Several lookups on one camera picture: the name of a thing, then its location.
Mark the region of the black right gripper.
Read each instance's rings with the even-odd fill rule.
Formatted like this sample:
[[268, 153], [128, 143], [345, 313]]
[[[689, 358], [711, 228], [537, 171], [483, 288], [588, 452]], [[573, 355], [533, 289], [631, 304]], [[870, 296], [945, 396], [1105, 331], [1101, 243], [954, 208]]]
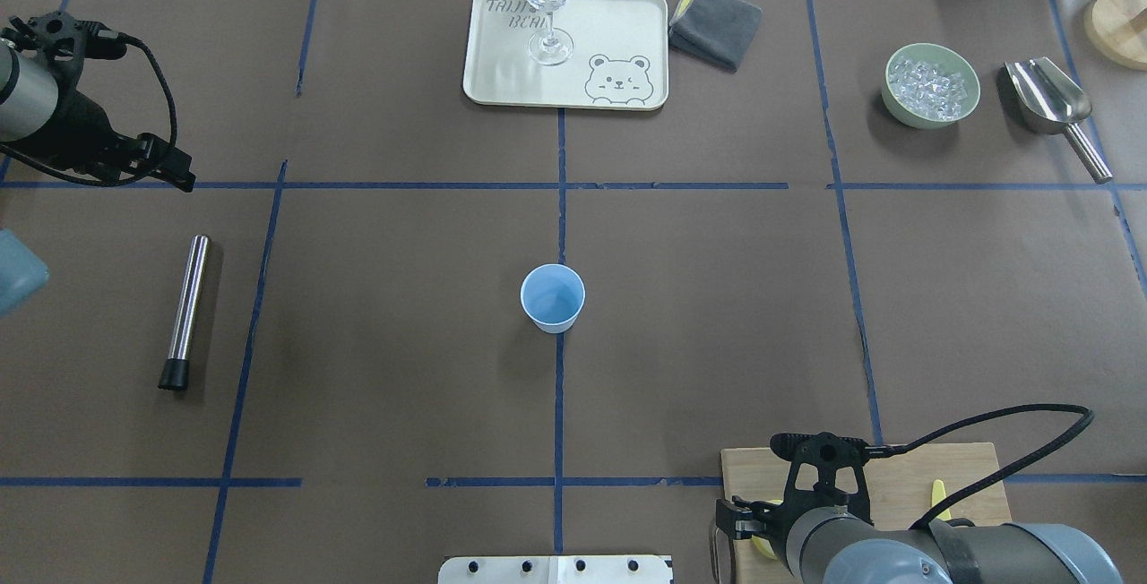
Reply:
[[717, 500], [713, 527], [729, 540], [786, 540], [799, 517], [818, 508], [840, 508], [873, 523], [863, 473], [871, 458], [866, 441], [832, 433], [779, 433], [768, 447], [789, 464], [781, 503], [749, 503], [738, 497]]

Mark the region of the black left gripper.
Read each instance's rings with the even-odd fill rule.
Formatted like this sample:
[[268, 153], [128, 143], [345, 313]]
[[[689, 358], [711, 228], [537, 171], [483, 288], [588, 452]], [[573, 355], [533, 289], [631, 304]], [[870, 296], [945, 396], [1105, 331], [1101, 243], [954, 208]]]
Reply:
[[[78, 89], [89, 60], [119, 60], [134, 47], [145, 54], [167, 103], [169, 137], [118, 133], [102, 106]], [[154, 177], [190, 193], [196, 176], [177, 147], [175, 99], [159, 61], [135, 36], [99, 21], [56, 10], [3, 28], [1, 57], [3, 155], [61, 181], [119, 187]]]

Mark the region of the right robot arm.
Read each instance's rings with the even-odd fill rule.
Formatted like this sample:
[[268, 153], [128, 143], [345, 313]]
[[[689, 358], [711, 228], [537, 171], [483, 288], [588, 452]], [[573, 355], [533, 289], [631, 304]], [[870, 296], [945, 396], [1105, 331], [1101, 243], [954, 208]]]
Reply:
[[746, 583], [740, 544], [762, 540], [798, 583], [1121, 583], [1092, 537], [1066, 524], [976, 525], [929, 515], [881, 530], [871, 517], [864, 466], [902, 453], [836, 434], [775, 434], [788, 462], [779, 503], [721, 498], [713, 506], [710, 560], [717, 583]]

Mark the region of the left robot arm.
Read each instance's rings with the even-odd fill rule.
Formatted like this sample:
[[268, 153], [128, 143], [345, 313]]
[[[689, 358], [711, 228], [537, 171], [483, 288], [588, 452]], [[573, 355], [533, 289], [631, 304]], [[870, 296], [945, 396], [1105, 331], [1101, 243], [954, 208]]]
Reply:
[[[143, 53], [167, 103], [167, 138], [118, 133], [94, 99], [78, 89], [89, 60], [114, 61], [133, 47]], [[101, 21], [54, 10], [3, 28], [1, 57], [3, 155], [62, 182], [95, 188], [132, 185], [147, 177], [190, 193], [192, 157], [177, 147], [175, 98], [159, 60], [135, 36]]]

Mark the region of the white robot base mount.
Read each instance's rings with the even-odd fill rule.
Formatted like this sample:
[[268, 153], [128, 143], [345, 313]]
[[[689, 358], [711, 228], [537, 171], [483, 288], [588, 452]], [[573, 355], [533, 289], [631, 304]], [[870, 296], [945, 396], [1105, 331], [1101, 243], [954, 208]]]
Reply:
[[673, 583], [669, 558], [654, 554], [458, 556], [438, 583]]

